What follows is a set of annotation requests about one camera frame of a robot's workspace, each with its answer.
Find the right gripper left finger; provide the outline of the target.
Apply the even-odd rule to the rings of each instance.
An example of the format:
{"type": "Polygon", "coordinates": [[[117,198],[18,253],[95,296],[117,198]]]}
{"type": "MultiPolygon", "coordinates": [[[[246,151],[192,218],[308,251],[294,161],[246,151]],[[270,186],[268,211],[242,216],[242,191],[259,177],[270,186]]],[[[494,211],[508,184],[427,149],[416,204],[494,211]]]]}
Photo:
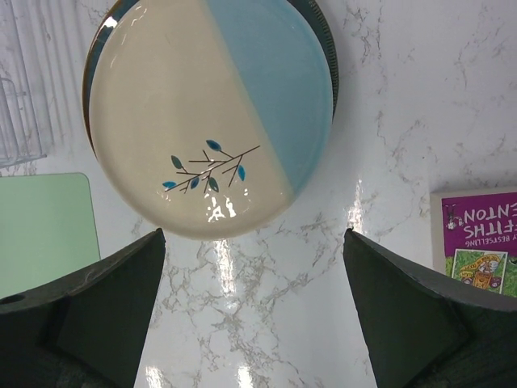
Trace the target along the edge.
{"type": "Polygon", "coordinates": [[[166,256],[157,229],[1,300],[3,387],[132,387],[166,256]]]}

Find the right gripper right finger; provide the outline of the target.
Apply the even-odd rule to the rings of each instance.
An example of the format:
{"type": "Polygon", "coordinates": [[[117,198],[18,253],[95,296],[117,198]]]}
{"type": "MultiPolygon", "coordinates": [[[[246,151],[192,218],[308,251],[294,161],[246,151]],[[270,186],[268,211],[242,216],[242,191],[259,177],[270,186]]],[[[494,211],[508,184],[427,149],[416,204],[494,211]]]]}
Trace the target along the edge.
{"type": "Polygon", "coordinates": [[[343,260],[379,387],[514,387],[516,300],[349,229],[343,260]]]}

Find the cream and blue plate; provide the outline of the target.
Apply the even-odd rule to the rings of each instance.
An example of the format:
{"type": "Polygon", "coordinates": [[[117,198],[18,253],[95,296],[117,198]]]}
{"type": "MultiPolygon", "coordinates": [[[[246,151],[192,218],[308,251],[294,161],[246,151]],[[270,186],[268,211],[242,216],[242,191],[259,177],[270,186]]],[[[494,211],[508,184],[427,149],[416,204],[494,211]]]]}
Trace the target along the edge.
{"type": "Polygon", "coordinates": [[[143,218],[193,239],[258,229],[300,195],[333,121],[323,49],[288,1],[141,1],[96,67],[96,158],[143,218]]]}

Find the dark brown-rimmed plate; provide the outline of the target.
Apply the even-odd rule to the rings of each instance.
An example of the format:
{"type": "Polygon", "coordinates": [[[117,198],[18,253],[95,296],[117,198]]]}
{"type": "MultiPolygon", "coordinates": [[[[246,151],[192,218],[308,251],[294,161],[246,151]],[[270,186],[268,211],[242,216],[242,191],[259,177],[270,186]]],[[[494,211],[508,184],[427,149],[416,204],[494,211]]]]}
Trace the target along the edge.
{"type": "Polygon", "coordinates": [[[116,1],[111,9],[103,17],[102,22],[97,28],[94,38],[91,41],[88,53],[86,55],[86,62],[82,76],[82,118],[86,130],[86,136],[90,144],[90,149],[94,156],[96,156],[96,153],[90,129],[90,96],[96,67],[99,63],[99,58],[103,48],[119,21],[135,5],[140,4],[141,1],[137,0],[116,1]]]}

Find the grey-blue plate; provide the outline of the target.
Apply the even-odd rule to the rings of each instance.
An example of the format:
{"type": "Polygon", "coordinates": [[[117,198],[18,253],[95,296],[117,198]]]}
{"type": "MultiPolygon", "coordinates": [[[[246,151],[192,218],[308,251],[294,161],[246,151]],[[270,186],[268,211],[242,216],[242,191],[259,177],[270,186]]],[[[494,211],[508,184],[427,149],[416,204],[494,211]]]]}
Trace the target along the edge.
{"type": "Polygon", "coordinates": [[[324,16],[321,7],[315,0],[288,0],[288,2],[302,15],[315,33],[326,57],[330,71],[333,95],[333,116],[338,104],[339,71],[338,55],[330,25],[324,16]]]}

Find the light green cutting mat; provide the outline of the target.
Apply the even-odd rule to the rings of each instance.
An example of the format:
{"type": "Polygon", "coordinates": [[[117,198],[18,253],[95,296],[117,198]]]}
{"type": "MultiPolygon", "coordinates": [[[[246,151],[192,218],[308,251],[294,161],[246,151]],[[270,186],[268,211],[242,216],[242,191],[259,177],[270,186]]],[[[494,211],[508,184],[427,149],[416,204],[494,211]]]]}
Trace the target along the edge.
{"type": "Polygon", "coordinates": [[[1,178],[1,297],[45,285],[100,260],[82,173],[1,178]]]}

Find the purple children's book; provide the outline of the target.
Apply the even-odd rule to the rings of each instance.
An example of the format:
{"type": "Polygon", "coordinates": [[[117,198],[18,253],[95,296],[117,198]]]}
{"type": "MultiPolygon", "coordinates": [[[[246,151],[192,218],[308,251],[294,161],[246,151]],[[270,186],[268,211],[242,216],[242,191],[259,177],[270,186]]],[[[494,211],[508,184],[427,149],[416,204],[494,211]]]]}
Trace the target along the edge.
{"type": "Polygon", "coordinates": [[[516,296],[516,188],[430,194],[433,268],[492,293],[516,296]]]}

